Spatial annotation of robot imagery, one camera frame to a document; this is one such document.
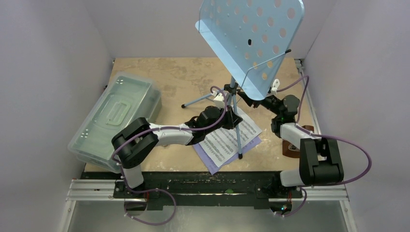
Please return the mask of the white sheet music page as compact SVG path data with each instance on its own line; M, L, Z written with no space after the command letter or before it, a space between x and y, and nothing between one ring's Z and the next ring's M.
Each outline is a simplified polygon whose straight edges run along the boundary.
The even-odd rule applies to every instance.
M243 118L243 121L239 126L240 145L241 148L248 144L252 139L259 136L262 132L261 128L240 108L237 109L239 115ZM235 154L238 152L237 133L236 129L218 129L205 137L205 140L200 142L199 145L207 153L217 154L219 157L222 154Z

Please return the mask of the light blue music stand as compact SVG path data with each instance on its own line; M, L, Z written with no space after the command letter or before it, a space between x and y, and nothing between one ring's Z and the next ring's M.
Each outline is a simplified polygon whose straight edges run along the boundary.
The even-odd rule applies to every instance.
M237 91L263 100L303 20L300 0L205 0L195 27L231 75L222 91L237 113Z

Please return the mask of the purple paper sheet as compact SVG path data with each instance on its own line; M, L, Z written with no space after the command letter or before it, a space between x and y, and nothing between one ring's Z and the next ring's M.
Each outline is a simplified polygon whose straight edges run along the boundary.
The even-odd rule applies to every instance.
M243 154L249 152L261 142L262 140L259 138L259 136L255 137L248 144L242 147ZM199 144L194 145L193 148L211 174L217 173L222 168L222 166L230 164L238 159L238 152L230 155L222 154L222 156L220 155L218 157L217 154L214 154L212 152L210 154L207 153Z

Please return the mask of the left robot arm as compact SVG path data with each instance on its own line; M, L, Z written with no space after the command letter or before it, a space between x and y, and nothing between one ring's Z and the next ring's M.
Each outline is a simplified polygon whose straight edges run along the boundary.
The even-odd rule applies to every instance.
M226 109L208 106L198 116L176 126L149 123L144 117L135 119L111 140L114 155L118 157L127 183L125 191L133 198L144 193L141 163L153 148L163 145L195 145L217 129L235 129L242 120L231 106Z

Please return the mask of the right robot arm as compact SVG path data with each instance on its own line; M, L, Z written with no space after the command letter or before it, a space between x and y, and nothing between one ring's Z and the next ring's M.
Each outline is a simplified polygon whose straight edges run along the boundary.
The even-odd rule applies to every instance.
M288 193L291 187L334 184L341 182L344 171L337 141L313 135L304 130L295 120L300 100L294 95L279 99L274 95L257 101L245 92L238 95L248 106L263 106L276 114L271 120L271 130L279 138L299 149L299 167L280 172L280 179L271 184L272 192L279 197Z

